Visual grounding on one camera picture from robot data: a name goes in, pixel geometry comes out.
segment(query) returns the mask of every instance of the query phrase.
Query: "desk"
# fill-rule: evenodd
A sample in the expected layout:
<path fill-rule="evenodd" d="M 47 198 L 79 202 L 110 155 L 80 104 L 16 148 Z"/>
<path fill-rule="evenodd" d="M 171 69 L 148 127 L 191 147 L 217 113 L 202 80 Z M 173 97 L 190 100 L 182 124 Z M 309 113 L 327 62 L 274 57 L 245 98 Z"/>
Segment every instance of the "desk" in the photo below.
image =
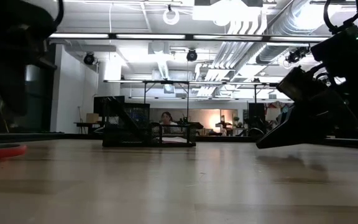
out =
<path fill-rule="evenodd" d="M 88 128 L 88 134 L 92 134 L 93 126 L 100 125 L 99 123 L 85 123 L 85 122 L 74 122 L 77 128 L 80 128 L 80 134 L 86 134 L 85 128 Z"/>

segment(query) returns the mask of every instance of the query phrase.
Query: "red disc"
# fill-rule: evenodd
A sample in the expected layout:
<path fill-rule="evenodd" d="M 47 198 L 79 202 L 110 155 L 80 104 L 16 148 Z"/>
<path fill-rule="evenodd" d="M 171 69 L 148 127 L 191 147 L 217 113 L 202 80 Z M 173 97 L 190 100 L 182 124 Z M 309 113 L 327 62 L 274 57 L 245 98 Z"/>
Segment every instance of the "red disc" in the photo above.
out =
<path fill-rule="evenodd" d="M 0 159 L 23 155 L 26 149 L 26 145 L 0 144 Z"/>

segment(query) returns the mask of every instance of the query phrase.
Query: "woman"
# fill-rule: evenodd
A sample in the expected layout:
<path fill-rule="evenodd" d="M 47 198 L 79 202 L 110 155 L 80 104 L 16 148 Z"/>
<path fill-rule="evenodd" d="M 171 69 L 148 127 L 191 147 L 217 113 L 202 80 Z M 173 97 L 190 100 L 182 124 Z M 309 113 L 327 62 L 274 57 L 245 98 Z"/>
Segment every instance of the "woman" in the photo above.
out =
<path fill-rule="evenodd" d="M 172 119 L 172 115 L 169 112 L 164 112 L 161 114 L 161 123 L 160 124 L 164 124 L 164 125 L 178 125 L 175 122 L 173 122 Z M 162 131 L 165 134 L 169 134 L 169 133 L 180 133 L 180 128 L 176 128 L 176 127 L 167 127 L 164 126 Z"/>
<path fill-rule="evenodd" d="M 165 125 L 178 125 L 175 122 L 173 122 L 171 113 L 169 112 L 164 112 L 161 114 L 161 120 L 162 122 L 160 124 L 165 124 Z"/>

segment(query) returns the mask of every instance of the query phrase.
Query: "wooden floor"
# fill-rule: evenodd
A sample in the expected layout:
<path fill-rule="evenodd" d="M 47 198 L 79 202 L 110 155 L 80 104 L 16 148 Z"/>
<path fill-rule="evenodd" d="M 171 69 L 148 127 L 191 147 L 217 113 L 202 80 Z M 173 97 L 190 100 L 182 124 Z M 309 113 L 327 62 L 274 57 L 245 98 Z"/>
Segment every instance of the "wooden floor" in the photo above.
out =
<path fill-rule="evenodd" d="M 358 223 L 358 150 L 28 142 L 0 162 L 0 224 Z"/>

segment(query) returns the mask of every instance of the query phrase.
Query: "black metal cage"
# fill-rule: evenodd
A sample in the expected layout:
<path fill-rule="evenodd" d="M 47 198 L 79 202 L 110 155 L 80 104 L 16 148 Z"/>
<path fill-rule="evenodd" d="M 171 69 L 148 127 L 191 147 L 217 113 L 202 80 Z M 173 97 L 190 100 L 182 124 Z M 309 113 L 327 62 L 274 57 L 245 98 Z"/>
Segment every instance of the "black metal cage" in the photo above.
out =
<path fill-rule="evenodd" d="M 149 104 L 120 103 L 112 98 L 105 102 L 105 115 L 105 147 L 195 146 L 195 126 L 150 123 Z"/>

